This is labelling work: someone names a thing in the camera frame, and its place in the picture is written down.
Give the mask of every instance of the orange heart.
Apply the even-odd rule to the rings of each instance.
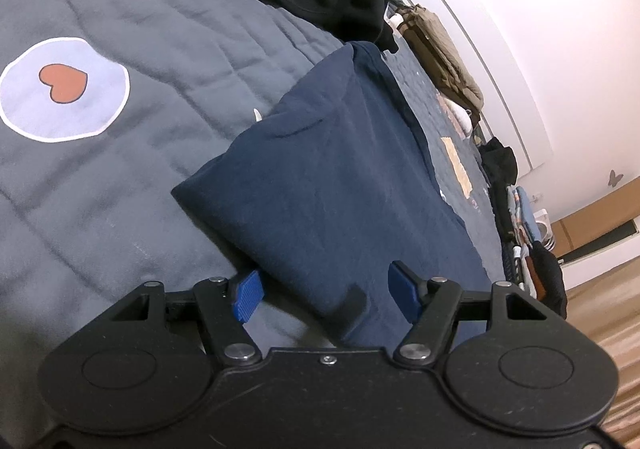
[[[87,74],[66,64],[48,64],[38,77],[40,82],[51,86],[49,96],[59,104],[75,102],[86,89]]]

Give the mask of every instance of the gray blanket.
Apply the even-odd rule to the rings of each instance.
[[[194,223],[170,190],[224,152],[341,46],[257,0],[2,0],[0,9],[0,434],[50,425],[43,356],[143,281],[186,289],[248,260]],[[502,279],[484,179],[404,43],[387,58],[430,139],[438,181],[489,276]],[[474,186],[465,198],[439,137]],[[274,345],[326,345],[272,292],[247,326]]]

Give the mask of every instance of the folded navy blue cloth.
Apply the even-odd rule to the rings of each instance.
[[[464,222],[440,195],[422,128],[371,43],[316,64],[173,194],[345,345],[393,349],[409,330],[387,288],[394,260],[425,279],[490,289]],[[463,337],[482,331],[470,327]]]

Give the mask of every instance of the bed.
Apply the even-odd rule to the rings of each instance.
[[[0,35],[0,434],[23,447],[51,425],[34,376],[53,347],[144,281],[174,291],[249,266],[170,191],[342,43],[258,0],[2,0]],[[384,58],[430,142],[443,197],[489,278],[503,279],[473,146],[396,39],[398,53]],[[67,104],[64,122],[53,122],[39,97],[57,90],[65,104],[82,76],[43,61],[84,64],[99,107],[79,116]],[[66,83],[49,79],[61,75]],[[468,175],[468,197],[443,137]],[[330,345],[277,286],[246,328],[265,353]]]

